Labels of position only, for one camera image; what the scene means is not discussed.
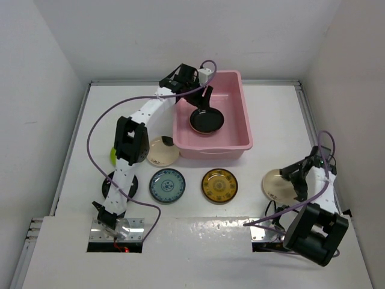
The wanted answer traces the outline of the cream plate with black patch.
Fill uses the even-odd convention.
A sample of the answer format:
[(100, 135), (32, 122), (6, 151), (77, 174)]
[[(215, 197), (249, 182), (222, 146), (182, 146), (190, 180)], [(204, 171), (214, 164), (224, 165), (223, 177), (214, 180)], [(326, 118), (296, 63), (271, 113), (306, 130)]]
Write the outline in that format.
[(179, 148), (174, 144), (173, 138), (169, 136), (159, 136), (150, 142), (147, 160), (158, 167), (172, 165), (180, 155)]

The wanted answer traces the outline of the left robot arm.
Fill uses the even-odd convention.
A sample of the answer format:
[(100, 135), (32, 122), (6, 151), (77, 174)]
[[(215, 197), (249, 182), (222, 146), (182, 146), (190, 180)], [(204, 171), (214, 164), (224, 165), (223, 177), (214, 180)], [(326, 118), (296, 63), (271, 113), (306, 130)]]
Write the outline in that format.
[(97, 220), (107, 228), (116, 229), (118, 221), (124, 217), (127, 210), (127, 202), (133, 200), (124, 189), (131, 187), (137, 166), (149, 154), (149, 126), (182, 98), (202, 95), (216, 72), (216, 67), (208, 69), (202, 64), (196, 69), (182, 63), (159, 81), (154, 94), (143, 96), (146, 103), (140, 109), (128, 117), (122, 116), (118, 119), (113, 145), (113, 176), (108, 176), (98, 164), (95, 165), (110, 183), (105, 201), (102, 204), (93, 202), (98, 211)]

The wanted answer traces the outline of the yellow patterned plate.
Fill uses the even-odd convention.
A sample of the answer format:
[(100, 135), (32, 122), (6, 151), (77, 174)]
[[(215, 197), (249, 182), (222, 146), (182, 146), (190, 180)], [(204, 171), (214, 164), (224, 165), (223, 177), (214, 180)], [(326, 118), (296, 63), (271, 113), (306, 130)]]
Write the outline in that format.
[(229, 170), (217, 168), (208, 171), (201, 181), (203, 195), (215, 204), (230, 202), (238, 192), (238, 180)]

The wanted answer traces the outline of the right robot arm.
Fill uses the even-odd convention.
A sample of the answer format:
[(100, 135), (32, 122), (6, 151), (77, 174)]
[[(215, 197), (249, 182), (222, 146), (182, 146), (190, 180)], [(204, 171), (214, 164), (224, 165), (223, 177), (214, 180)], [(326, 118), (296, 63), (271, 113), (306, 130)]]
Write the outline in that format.
[(336, 166), (330, 164), (330, 150), (314, 146), (310, 154), (282, 169), (268, 172), (262, 187), (281, 204), (272, 224), (282, 229), (282, 213), (291, 208), (296, 217), (286, 230), (283, 247), (325, 267), (335, 254), (349, 227), (332, 200)]

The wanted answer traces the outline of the black glossy plate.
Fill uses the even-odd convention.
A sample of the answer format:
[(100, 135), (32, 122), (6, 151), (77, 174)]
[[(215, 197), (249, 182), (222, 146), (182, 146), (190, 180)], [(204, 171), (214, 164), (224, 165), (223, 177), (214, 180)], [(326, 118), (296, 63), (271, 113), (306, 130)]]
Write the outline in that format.
[(224, 115), (216, 108), (198, 108), (191, 113), (189, 123), (194, 131), (201, 134), (211, 134), (223, 126)]

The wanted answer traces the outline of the lime green plate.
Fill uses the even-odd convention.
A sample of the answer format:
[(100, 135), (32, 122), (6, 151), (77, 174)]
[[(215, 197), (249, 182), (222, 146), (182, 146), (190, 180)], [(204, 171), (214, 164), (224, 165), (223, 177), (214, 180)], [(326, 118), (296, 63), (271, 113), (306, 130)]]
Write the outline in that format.
[(111, 164), (113, 166), (115, 166), (116, 165), (116, 150), (114, 149), (114, 147), (112, 147), (110, 150), (109, 158), (110, 158)]

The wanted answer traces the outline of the blue floral plate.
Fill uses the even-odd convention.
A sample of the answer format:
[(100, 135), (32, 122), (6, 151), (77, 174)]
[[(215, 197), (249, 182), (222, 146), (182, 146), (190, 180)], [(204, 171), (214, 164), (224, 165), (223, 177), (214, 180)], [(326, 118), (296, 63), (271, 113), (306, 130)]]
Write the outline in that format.
[(179, 200), (186, 189), (186, 180), (178, 170), (166, 168), (157, 171), (149, 182), (151, 196), (162, 204)]

